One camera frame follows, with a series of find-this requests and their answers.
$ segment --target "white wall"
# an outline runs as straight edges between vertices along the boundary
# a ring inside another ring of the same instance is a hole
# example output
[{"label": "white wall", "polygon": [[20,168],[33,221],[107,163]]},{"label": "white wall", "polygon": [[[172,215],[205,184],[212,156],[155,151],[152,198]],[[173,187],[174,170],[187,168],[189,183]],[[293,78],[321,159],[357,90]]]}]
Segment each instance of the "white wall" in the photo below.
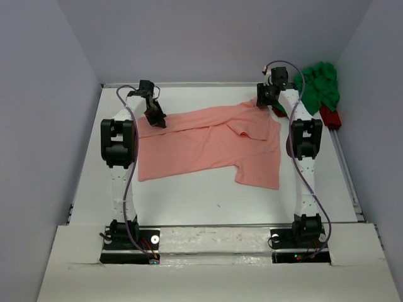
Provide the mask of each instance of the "white wall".
[{"label": "white wall", "polygon": [[403,297],[403,1],[375,0],[338,62],[341,144]]},{"label": "white wall", "polygon": [[336,62],[371,0],[58,0],[103,83],[261,80]]},{"label": "white wall", "polygon": [[0,9],[0,301],[36,301],[75,193],[99,82],[54,0]]}]

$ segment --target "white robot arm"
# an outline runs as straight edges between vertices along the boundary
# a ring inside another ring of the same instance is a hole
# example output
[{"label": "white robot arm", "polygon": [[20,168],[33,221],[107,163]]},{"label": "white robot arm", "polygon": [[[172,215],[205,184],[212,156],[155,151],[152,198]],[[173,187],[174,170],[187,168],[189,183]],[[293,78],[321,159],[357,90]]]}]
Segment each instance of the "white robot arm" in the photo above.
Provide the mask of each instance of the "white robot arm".
[{"label": "white robot arm", "polygon": [[288,82],[288,72],[285,67],[266,69],[263,74],[265,80],[264,83],[258,84],[257,105],[281,104],[288,117],[292,117],[289,135],[292,138],[293,154],[289,139],[287,140],[287,154],[291,158],[293,155],[295,157],[297,200],[292,225],[293,241],[297,243],[311,242],[317,240],[322,233],[319,205],[313,194],[315,188],[314,166],[321,145],[322,121],[314,119],[304,104],[299,101],[297,87],[294,83]]},{"label": "white robot arm", "polygon": [[[299,95],[296,89],[287,89],[280,92],[280,95],[278,96],[278,102],[285,109],[287,116],[291,116],[292,109],[294,108],[296,103],[298,103],[298,97]],[[309,112],[305,109],[304,104],[299,102],[294,112],[293,120],[311,121],[312,119],[312,115],[310,115]],[[305,179],[309,183],[309,186],[314,189],[315,158],[303,156],[301,159],[297,160],[297,165],[300,172],[302,173],[302,175],[304,175]],[[299,217],[302,217],[302,215],[316,216],[316,214],[318,214],[319,212],[319,208],[316,205],[312,193],[309,191],[297,171],[295,171],[295,185],[297,190],[295,215]]]},{"label": "white robot arm", "polygon": [[[138,89],[133,89],[128,96],[145,99],[145,117],[151,126],[166,127],[162,109],[154,97],[154,83],[141,80]],[[128,228],[136,242],[139,239],[139,224],[137,213],[133,204],[132,185],[128,184],[133,172],[133,165],[137,160],[137,128],[132,114],[125,104],[112,119],[101,122],[101,155],[110,168],[113,187],[113,217],[105,238],[114,241],[128,241]]]}]

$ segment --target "green cloth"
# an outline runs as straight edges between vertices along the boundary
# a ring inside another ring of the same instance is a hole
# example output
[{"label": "green cloth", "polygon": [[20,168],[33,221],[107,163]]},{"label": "green cloth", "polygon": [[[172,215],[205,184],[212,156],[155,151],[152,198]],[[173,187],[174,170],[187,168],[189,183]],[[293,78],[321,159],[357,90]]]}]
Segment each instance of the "green cloth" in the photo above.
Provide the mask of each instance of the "green cloth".
[{"label": "green cloth", "polygon": [[[302,102],[307,111],[314,115],[322,107],[327,106],[332,112],[336,110],[340,100],[338,92],[338,74],[330,63],[319,63],[314,67],[308,67],[302,71],[305,78],[305,92]],[[302,89],[302,77],[297,74],[294,78],[298,91]],[[282,105],[275,107],[285,113]]]}]

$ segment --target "pink shirt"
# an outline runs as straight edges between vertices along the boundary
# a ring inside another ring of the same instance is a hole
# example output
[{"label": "pink shirt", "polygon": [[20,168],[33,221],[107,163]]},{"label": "pink shirt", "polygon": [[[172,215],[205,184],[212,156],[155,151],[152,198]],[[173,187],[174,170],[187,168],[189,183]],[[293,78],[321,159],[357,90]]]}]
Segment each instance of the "pink shirt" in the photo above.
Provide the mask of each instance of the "pink shirt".
[{"label": "pink shirt", "polygon": [[279,188],[280,124],[256,99],[168,115],[166,124],[139,119],[139,181],[235,165],[237,182]]}]

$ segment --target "white surface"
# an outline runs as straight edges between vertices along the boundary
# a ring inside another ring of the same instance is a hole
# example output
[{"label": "white surface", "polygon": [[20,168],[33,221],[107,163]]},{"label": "white surface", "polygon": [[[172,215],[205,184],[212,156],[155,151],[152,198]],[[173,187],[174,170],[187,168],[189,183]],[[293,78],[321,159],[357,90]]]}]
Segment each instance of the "white surface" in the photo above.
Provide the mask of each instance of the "white surface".
[{"label": "white surface", "polygon": [[[128,90],[122,89],[122,95]],[[165,113],[182,113],[220,105],[235,105],[256,95],[256,87],[175,87],[161,89]],[[135,116],[145,111],[144,102]],[[71,225],[105,224],[113,213],[111,178],[101,158],[100,123],[121,109],[115,89],[103,89],[88,152],[76,194]],[[133,200],[141,225],[237,225],[291,223],[295,210],[295,176],[285,152],[288,119],[281,123],[280,189],[270,190],[235,182],[235,167],[139,182],[133,177]],[[324,127],[321,151],[315,163],[315,184],[332,221],[356,221],[338,158]]]},{"label": "white surface", "polygon": [[373,225],[334,224],[332,229],[329,250],[334,266],[371,264],[374,259],[386,261]]},{"label": "white surface", "polygon": [[271,255],[269,228],[162,228],[160,253],[260,253]]},{"label": "white surface", "polygon": [[[364,232],[372,234],[366,237],[369,243],[357,245],[356,251],[379,248],[377,236],[371,232],[373,226],[357,229],[356,225],[347,226],[350,232],[343,229],[340,234],[339,227],[335,227],[333,245],[340,247],[339,251],[348,250],[352,239],[360,238]],[[100,253],[93,240],[98,237],[96,228],[59,228],[51,255],[58,261],[48,264],[38,302],[399,301],[387,263],[377,255],[370,256],[371,264],[356,266],[272,264],[234,255],[221,259],[213,256],[214,265],[203,264],[210,260],[209,255],[187,256],[183,260],[174,257],[159,266],[82,264],[77,258],[74,261],[78,263],[71,263],[69,254],[82,251],[71,240],[79,233],[86,234],[88,242],[92,242],[85,245],[87,249]]]},{"label": "white surface", "polygon": [[371,0],[58,0],[102,83],[260,81],[336,62]]}]

